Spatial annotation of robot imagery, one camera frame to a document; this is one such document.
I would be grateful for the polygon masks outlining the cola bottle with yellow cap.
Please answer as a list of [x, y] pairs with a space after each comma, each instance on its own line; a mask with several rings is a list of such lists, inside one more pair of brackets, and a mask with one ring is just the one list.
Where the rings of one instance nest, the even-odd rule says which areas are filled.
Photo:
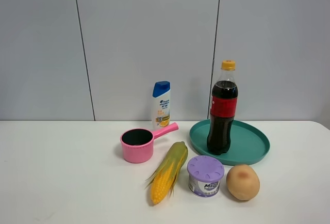
[[238, 99], [238, 86], [234, 80], [235, 69], [236, 63], [233, 60], [222, 61], [220, 77], [211, 91], [207, 148], [215, 155], [227, 153], [230, 148], [230, 131]]

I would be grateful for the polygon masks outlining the white shampoo bottle blue cap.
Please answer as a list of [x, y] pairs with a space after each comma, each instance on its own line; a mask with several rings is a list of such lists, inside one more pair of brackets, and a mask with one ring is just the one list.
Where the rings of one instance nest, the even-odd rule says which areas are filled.
[[153, 130], [166, 127], [170, 123], [170, 82], [156, 82], [152, 94]]

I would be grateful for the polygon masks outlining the pink toy saucepan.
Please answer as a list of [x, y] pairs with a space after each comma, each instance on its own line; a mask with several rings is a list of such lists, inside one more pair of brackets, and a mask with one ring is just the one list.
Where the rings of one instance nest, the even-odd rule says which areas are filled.
[[178, 125], [174, 122], [155, 131], [132, 129], [123, 133], [120, 138], [123, 158], [133, 164], [148, 161], [153, 156], [154, 140], [176, 130]]

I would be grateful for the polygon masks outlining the purple lid air freshener tub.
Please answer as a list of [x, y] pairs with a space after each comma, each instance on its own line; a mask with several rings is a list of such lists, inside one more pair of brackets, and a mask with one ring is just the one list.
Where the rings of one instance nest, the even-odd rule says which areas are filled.
[[219, 160], [210, 156], [195, 156], [188, 161], [187, 171], [188, 186], [195, 195], [208, 198], [218, 193], [224, 176], [224, 166]]

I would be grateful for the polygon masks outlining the yellow toy corn cob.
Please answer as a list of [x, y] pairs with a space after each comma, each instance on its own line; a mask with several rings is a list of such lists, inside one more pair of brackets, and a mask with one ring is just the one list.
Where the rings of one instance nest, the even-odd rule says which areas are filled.
[[150, 186], [152, 205], [159, 204], [167, 195], [173, 193], [181, 168], [187, 157], [188, 148], [184, 141], [172, 144], [157, 169], [147, 179], [147, 186]]

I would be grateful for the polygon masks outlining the teal round plastic tray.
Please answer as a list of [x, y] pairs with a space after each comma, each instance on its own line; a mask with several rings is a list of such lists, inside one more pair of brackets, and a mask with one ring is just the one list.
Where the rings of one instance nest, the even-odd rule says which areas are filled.
[[270, 142], [262, 131], [235, 120], [230, 132], [229, 151], [221, 155], [211, 154], [206, 143], [209, 128], [209, 120], [200, 121], [192, 126], [189, 132], [191, 144], [200, 155], [214, 157], [224, 165], [252, 165], [261, 161], [270, 150]]

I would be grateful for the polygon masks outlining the tan potato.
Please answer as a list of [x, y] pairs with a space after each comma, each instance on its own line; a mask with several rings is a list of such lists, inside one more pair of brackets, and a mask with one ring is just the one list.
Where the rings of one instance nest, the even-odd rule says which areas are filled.
[[249, 201], [259, 193], [260, 180], [251, 166], [236, 165], [227, 173], [226, 186], [236, 199]]

